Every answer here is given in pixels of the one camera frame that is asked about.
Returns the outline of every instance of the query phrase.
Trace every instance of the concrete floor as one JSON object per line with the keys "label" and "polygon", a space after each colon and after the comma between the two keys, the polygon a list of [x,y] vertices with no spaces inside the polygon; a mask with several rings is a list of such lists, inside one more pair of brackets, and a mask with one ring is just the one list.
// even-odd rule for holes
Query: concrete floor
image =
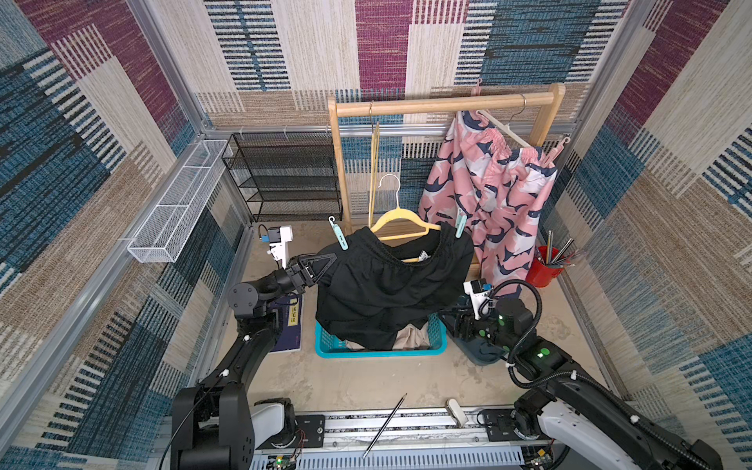
{"label": "concrete floor", "polygon": [[[293,226],[290,255],[316,253],[336,242],[328,222],[287,223]],[[267,275],[276,269],[267,244],[254,241],[244,280]],[[250,385],[248,402],[290,397],[297,411],[339,411],[393,408],[407,393],[404,408],[444,406],[456,398],[465,406],[506,405],[524,390],[509,379],[503,362],[480,367],[470,362],[457,346],[449,345],[439,356],[374,359],[323,359],[314,349],[316,314],[314,287],[303,298],[302,350],[269,354]],[[543,317],[538,334],[556,342],[585,370],[603,383],[593,353],[558,282],[541,290]],[[532,296],[523,295],[528,308]],[[237,336],[235,318],[228,319],[220,349],[221,358]]]}

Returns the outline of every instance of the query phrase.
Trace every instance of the blue laundry basket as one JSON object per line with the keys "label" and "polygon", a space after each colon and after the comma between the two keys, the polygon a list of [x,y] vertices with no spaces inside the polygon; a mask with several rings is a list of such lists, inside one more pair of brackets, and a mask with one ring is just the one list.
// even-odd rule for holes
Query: blue laundry basket
{"label": "blue laundry basket", "polygon": [[316,354],[324,359],[345,357],[357,359],[360,357],[405,357],[405,356],[437,356],[447,349],[447,328],[436,314],[428,318],[429,349],[407,351],[353,351],[345,346],[344,341],[330,335],[319,322],[316,322]]}

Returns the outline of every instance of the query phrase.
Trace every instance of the shark pattern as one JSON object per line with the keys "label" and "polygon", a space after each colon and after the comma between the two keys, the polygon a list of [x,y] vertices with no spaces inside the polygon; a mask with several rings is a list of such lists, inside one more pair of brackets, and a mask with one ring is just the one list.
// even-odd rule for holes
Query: shark pattern
{"label": "shark pattern", "polygon": [[[555,146],[549,156],[561,153]],[[481,277],[492,285],[524,279],[535,254],[535,235],[556,179],[540,147],[512,150],[504,136],[474,111],[456,113],[420,200],[429,222],[467,214]],[[515,287],[499,295],[515,295]]]}

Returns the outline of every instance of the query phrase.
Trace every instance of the wire mesh rack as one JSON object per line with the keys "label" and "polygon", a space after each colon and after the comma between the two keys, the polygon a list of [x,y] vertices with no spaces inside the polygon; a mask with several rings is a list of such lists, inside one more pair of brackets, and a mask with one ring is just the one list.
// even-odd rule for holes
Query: wire mesh rack
{"label": "wire mesh rack", "polygon": [[131,240],[128,251],[139,262],[175,262],[222,176],[225,140],[202,141]]}
{"label": "wire mesh rack", "polygon": [[223,161],[255,222],[342,218],[326,132],[235,133]]}

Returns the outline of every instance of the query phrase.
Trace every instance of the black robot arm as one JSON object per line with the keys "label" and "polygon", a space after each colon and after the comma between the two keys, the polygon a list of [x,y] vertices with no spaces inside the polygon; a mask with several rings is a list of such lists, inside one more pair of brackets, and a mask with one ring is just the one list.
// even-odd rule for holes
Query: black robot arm
{"label": "black robot arm", "polygon": [[520,437],[546,434],[601,468],[723,468],[718,453],[704,441],[690,443],[662,428],[590,377],[562,348],[538,336],[542,303],[537,289],[524,280],[510,280],[495,291],[509,284],[531,289],[535,314],[519,299],[499,299],[481,320],[472,313],[460,315],[453,333],[468,340],[483,329],[482,337],[507,361],[510,379],[528,390],[514,403],[514,428]]}
{"label": "black robot arm", "polygon": [[[246,396],[253,376],[282,333],[275,302],[290,293],[302,294],[306,287],[315,285],[335,260],[334,254],[297,256],[285,269],[232,287],[228,302],[235,310],[238,337],[204,380],[175,396],[171,470],[249,467],[256,436]],[[285,411],[284,428],[276,435],[280,442],[291,441],[296,431],[289,402],[285,403]],[[220,426],[199,426],[212,417],[219,417]]]}

